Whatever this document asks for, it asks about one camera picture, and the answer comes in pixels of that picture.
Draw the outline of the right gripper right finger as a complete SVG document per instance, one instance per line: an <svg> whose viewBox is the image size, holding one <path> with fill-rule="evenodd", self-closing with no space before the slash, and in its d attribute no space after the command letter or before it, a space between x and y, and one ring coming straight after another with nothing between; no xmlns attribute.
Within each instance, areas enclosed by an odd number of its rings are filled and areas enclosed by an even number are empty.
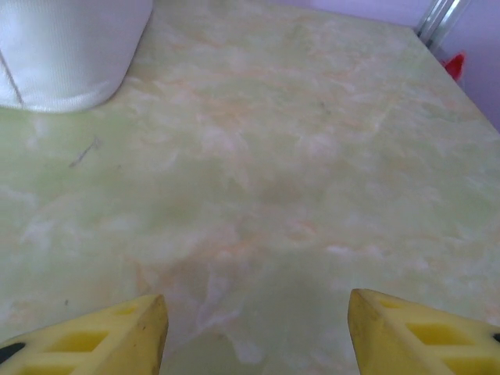
<svg viewBox="0 0 500 375"><path fill-rule="evenodd" d="M354 289L348 329L361 374L497 374L499 328Z"/></svg>

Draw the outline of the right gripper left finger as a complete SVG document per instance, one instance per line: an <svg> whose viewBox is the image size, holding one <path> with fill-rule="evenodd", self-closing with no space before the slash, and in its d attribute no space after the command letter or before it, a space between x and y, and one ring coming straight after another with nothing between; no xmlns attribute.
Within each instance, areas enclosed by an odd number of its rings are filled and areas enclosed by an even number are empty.
<svg viewBox="0 0 500 375"><path fill-rule="evenodd" d="M1 343L3 374L157 374L168 331L162 295L144 295Z"/></svg>

